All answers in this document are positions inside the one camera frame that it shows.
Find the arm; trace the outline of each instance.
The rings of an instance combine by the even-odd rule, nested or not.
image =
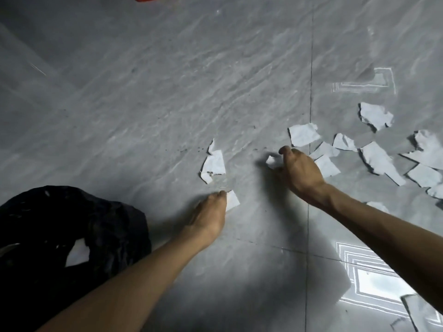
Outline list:
[[[60,312],[38,332],[138,332],[180,271],[218,237],[225,212],[226,192],[210,195],[175,239]]]
[[[288,146],[283,176],[300,198],[349,229],[427,302],[443,312],[443,238],[363,204],[326,184],[313,160]]]

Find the person's right hand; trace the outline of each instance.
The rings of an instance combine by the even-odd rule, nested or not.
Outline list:
[[[318,197],[327,184],[313,159],[287,145],[279,154],[284,162],[282,178],[289,189],[307,203],[318,206]]]

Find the black garbage bag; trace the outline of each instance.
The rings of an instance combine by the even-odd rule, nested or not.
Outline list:
[[[82,238],[89,261],[65,267]],[[35,331],[152,248],[143,212],[70,186],[31,189],[0,206],[0,248],[8,245],[0,254],[3,331]]]

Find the hand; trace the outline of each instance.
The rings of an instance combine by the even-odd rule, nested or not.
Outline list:
[[[226,191],[210,194],[195,208],[188,230],[196,233],[206,248],[221,233],[226,215]]]
[[[318,206],[319,194],[327,184],[313,159],[287,145],[279,154],[283,155],[282,176],[289,189],[307,203]]]

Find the person's right forearm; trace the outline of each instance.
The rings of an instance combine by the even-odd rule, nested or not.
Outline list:
[[[348,228],[439,312],[443,312],[443,238],[363,204],[332,185],[316,204]]]

